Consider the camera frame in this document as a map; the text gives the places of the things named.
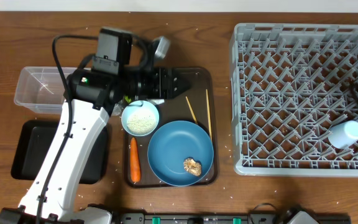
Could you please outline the light blue rice bowl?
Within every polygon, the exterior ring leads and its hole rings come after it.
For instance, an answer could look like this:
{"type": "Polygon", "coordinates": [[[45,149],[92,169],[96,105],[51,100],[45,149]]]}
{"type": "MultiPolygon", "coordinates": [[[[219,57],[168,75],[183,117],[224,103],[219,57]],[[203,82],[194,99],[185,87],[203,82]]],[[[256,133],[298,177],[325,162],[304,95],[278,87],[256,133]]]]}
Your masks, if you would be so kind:
{"type": "Polygon", "coordinates": [[[157,107],[144,100],[133,101],[124,108],[121,115],[123,129],[133,136],[146,136],[154,131],[159,123],[157,107]]]}

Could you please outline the light blue cup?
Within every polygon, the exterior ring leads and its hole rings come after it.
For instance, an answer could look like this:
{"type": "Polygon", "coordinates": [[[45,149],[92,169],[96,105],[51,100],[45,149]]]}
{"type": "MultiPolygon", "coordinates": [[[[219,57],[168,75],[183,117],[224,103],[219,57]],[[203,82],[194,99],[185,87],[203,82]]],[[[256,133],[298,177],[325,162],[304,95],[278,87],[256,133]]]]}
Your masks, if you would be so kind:
{"type": "Polygon", "coordinates": [[[338,149],[344,149],[358,141],[358,122],[346,121],[337,124],[329,129],[331,134],[328,140],[332,146],[338,149]]]}

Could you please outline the white napkin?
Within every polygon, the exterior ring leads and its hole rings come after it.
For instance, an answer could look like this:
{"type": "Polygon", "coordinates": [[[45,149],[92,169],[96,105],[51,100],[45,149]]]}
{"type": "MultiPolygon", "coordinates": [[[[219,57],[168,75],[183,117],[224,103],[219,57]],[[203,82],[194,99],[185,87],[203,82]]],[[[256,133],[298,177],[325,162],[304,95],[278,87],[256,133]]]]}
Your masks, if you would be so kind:
{"type": "Polygon", "coordinates": [[[148,99],[148,102],[150,102],[153,105],[161,105],[165,102],[164,99],[148,99]]]}

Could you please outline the green yellow snack wrapper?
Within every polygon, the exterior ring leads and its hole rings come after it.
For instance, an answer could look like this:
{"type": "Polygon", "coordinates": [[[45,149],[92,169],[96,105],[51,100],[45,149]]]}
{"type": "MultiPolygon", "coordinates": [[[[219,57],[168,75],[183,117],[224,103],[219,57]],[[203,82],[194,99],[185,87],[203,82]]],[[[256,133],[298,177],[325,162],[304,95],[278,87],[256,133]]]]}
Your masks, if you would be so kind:
{"type": "Polygon", "coordinates": [[[132,103],[132,98],[128,97],[128,96],[124,96],[124,101],[129,105],[130,103],[132,103]]]}

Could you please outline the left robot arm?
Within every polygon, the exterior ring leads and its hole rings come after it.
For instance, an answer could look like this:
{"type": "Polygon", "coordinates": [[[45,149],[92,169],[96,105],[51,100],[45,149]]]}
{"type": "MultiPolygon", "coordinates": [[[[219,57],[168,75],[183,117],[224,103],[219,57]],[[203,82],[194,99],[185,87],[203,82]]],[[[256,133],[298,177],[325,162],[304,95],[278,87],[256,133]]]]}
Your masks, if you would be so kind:
{"type": "Polygon", "coordinates": [[[0,223],[112,223],[101,205],[76,212],[74,201],[90,152],[113,109],[125,97],[172,99],[188,86],[170,69],[154,63],[165,58],[166,37],[147,40],[126,30],[104,27],[94,37],[95,53],[70,75],[62,75],[65,101],[57,131],[30,189],[17,208],[4,208],[0,223]]]}

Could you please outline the grey dishwasher rack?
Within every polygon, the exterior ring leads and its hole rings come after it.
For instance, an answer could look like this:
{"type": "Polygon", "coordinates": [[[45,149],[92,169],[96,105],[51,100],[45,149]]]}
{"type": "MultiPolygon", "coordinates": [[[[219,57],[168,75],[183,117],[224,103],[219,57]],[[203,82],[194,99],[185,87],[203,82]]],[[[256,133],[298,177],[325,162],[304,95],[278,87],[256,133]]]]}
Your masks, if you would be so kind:
{"type": "Polygon", "coordinates": [[[229,43],[234,170],[239,175],[358,177],[358,25],[235,26],[229,43]]]}

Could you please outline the brown serving tray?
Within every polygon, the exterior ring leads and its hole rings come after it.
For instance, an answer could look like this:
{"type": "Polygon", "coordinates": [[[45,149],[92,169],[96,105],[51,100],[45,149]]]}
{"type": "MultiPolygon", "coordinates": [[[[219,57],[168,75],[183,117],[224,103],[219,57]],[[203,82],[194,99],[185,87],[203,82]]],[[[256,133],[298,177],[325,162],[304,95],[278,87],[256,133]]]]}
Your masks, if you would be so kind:
{"type": "Polygon", "coordinates": [[[133,188],[208,185],[218,176],[213,81],[202,67],[174,68],[191,87],[157,106],[158,126],[137,137],[141,179],[130,171],[130,142],[125,135],[124,180],[133,188]]]}

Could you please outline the left wooden chopstick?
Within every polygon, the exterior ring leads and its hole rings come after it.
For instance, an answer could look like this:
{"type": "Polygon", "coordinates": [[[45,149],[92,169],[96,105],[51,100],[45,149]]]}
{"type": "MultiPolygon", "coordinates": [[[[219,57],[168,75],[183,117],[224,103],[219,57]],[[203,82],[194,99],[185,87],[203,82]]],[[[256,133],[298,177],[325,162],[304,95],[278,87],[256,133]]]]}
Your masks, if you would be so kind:
{"type": "Polygon", "coordinates": [[[186,102],[188,104],[189,111],[191,113],[191,117],[193,118],[194,123],[198,125],[198,121],[197,121],[196,116],[194,114],[194,111],[193,111],[193,108],[191,106],[191,103],[190,103],[190,101],[189,101],[187,96],[185,96],[185,98],[186,98],[186,102]]]}

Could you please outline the wooden chopstick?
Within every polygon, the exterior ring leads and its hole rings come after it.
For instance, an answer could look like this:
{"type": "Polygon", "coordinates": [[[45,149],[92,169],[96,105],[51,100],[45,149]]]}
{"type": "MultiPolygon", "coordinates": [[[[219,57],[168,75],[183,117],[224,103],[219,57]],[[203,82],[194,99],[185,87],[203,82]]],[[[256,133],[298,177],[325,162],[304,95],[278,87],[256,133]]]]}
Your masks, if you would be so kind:
{"type": "Polygon", "coordinates": [[[210,139],[212,141],[213,140],[213,134],[212,134],[211,110],[210,110],[210,104],[209,104],[209,92],[208,92],[208,89],[206,89],[206,107],[207,107],[207,115],[208,115],[209,137],[210,137],[210,139]]]}
{"type": "Polygon", "coordinates": [[[196,116],[194,114],[194,111],[193,111],[193,108],[191,106],[191,103],[190,103],[190,101],[189,101],[187,96],[185,96],[185,98],[186,98],[186,102],[188,104],[189,111],[191,113],[191,117],[193,118],[194,123],[198,125],[198,121],[197,121],[196,116]]]}

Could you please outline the right wooden chopstick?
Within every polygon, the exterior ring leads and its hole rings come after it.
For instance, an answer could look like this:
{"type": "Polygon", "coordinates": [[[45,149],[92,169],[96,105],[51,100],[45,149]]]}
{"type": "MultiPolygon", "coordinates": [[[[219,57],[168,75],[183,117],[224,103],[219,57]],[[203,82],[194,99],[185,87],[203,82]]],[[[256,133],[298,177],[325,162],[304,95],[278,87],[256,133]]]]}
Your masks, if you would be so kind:
{"type": "Polygon", "coordinates": [[[207,115],[208,115],[209,137],[210,137],[210,139],[212,141],[213,140],[213,134],[212,134],[211,110],[210,110],[210,104],[209,104],[209,92],[208,92],[208,89],[206,89],[206,107],[207,107],[207,115]]]}

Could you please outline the blue plate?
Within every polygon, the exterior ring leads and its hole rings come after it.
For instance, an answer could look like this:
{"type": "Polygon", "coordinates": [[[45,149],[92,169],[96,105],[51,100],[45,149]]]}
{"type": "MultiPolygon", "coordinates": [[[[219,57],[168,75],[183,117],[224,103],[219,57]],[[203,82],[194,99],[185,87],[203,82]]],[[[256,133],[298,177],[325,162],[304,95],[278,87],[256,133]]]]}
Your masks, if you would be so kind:
{"type": "Polygon", "coordinates": [[[214,147],[208,133],[189,121],[164,124],[150,139],[147,158],[152,172],[168,185],[184,187],[201,181],[214,162],[214,147]],[[183,162],[193,158],[202,166],[199,177],[184,170],[183,162]]]}

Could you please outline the brown food scrap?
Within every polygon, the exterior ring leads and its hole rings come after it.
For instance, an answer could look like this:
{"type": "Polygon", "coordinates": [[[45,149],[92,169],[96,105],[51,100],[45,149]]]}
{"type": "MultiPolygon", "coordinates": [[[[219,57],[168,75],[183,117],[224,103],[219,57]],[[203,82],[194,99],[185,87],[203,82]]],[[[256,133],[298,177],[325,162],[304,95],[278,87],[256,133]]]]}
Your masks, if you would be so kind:
{"type": "Polygon", "coordinates": [[[184,170],[191,175],[199,177],[202,173],[202,166],[199,162],[196,162],[193,158],[187,158],[183,162],[184,170]]]}

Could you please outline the orange carrot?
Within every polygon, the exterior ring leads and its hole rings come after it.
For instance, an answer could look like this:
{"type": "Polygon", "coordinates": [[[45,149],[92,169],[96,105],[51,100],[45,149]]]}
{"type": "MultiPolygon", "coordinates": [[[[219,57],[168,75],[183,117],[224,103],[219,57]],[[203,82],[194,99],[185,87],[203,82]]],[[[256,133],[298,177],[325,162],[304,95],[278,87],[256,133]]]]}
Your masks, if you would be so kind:
{"type": "Polygon", "coordinates": [[[139,182],[141,180],[139,153],[137,148],[137,141],[134,137],[132,137],[130,143],[130,173],[131,181],[139,182]]]}

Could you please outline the clear plastic bin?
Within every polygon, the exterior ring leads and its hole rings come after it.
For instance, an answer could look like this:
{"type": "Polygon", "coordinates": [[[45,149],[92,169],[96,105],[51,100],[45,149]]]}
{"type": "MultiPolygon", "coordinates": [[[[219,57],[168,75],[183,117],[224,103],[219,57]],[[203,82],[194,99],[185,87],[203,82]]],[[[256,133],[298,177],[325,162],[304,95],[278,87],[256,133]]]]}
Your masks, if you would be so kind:
{"type": "Polygon", "coordinates": [[[61,114],[64,87],[57,67],[24,67],[14,103],[38,114],[61,114]]]}

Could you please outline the black plastic tray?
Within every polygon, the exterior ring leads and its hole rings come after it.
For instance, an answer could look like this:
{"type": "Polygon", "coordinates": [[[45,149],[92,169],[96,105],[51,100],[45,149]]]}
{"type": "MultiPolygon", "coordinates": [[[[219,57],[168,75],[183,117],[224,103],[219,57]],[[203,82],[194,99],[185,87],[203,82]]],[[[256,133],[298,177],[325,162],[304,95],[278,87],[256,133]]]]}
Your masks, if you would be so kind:
{"type": "MultiPolygon", "coordinates": [[[[14,179],[34,180],[36,178],[57,127],[56,121],[30,120],[23,124],[11,168],[11,176],[14,179]]],[[[80,184],[95,184],[103,178],[108,161],[108,146],[109,132],[105,127],[91,150],[80,184]]]]}

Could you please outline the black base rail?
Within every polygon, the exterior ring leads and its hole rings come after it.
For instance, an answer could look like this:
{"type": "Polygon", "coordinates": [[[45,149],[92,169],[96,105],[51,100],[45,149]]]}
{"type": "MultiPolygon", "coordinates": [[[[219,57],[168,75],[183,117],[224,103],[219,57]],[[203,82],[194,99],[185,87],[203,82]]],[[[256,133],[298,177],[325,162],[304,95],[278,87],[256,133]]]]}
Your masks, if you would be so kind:
{"type": "MultiPolygon", "coordinates": [[[[347,215],[312,216],[320,224],[351,224],[347,215]]],[[[274,224],[283,223],[271,213],[252,213],[250,215],[145,215],[125,213],[112,221],[113,224],[274,224]]]]}

